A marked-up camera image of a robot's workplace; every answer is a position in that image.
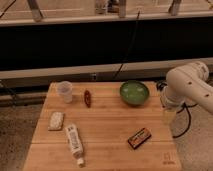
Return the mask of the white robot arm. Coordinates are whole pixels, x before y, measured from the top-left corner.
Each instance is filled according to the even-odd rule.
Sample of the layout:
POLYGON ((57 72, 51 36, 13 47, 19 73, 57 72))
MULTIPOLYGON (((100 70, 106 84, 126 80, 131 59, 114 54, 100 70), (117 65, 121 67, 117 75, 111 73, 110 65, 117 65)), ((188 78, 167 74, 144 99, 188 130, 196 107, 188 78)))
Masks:
POLYGON ((177 109, 190 99, 213 114, 213 87, 206 83, 209 69, 204 62, 195 61, 175 67, 166 74, 166 86, 160 93, 163 106, 162 121, 169 125, 177 109))

